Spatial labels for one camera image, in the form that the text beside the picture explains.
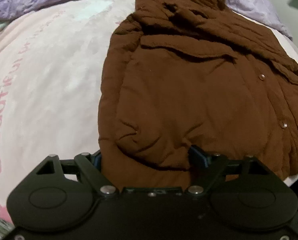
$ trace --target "white bedsheet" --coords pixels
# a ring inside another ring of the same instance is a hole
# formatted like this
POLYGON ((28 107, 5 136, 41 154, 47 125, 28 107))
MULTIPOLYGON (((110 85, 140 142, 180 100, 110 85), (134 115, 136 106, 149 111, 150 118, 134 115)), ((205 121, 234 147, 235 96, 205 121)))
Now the white bedsheet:
MULTIPOLYGON (((79 0, 28 13, 0 35, 0 217, 47 155, 96 152, 101 73, 112 32, 135 0, 79 0)), ((298 55, 274 31, 290 57, 298 55)))

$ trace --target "screw head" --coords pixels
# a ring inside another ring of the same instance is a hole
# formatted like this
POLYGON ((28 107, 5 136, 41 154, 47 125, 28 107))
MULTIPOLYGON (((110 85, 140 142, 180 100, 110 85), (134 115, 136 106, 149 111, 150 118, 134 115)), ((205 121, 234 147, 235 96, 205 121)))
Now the screw head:
POLYGON ((188 188, 188 192, 189 193, 191 193, 191 194, 200 194, 200 193, 202 193, 203 192, 203 187, 201 187, 201 186, 196 186, 196 185, 194 185, 194 186, 190 186, 189 188, 188 188))
POLYGON ((22 235, 16 235, 14 240, 25 240, 25 238, 22 235))
POLYGON ((116 192, 116 187, 115 186, 111 186, 111 185, 106 185, 106 186, 102 186, 100 188, 100 191, 103 194, 113 194, 116 192))

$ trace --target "jacket pocket flap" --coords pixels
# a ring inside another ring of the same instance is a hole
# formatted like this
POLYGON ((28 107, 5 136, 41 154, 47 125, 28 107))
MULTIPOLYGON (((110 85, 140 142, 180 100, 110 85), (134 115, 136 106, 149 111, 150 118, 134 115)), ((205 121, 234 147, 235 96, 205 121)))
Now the jacket pocket flap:
POLYGON ((283 76, 285 76, 291 84, 298 85, 298 76, 281 65, 278 62, 272 61, 273 66, 276 70, 278 70, 283 76))
POLYGON ((237 58, 236 53, 229 46, 206 40, 197 40, 188 36, 181 35, 147 35, 142 36, 140 41, 142 46, 149 48, 170 48, 180 51, 184 54, 198 57, 210 58, 228 55, 237 58))

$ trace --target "snap button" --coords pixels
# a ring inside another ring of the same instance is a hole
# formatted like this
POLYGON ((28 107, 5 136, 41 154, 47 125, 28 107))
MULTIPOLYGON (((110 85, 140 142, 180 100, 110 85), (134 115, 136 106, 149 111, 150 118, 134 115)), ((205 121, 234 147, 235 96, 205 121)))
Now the snap button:
POLYGON ((263 75, 263 74, 261 74, 261 75, 259 75, 259 78, 260 78, 261 80, 265 80, 266 76, 263 75))
POLYGON ((280 122, 280 126, 283 129, 286 129, 288 127, 288 125, 285 122, 280 122))

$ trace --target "brown jacket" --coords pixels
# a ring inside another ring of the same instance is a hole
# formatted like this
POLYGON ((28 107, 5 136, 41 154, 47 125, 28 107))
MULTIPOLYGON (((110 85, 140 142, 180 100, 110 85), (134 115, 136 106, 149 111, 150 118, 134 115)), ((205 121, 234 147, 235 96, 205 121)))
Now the brown jacket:
POLYGON ((298 64, 224 0, 136 0, 102 74, 102 171, 117 187, 187 187, 188 148, 298 173, 298 64))

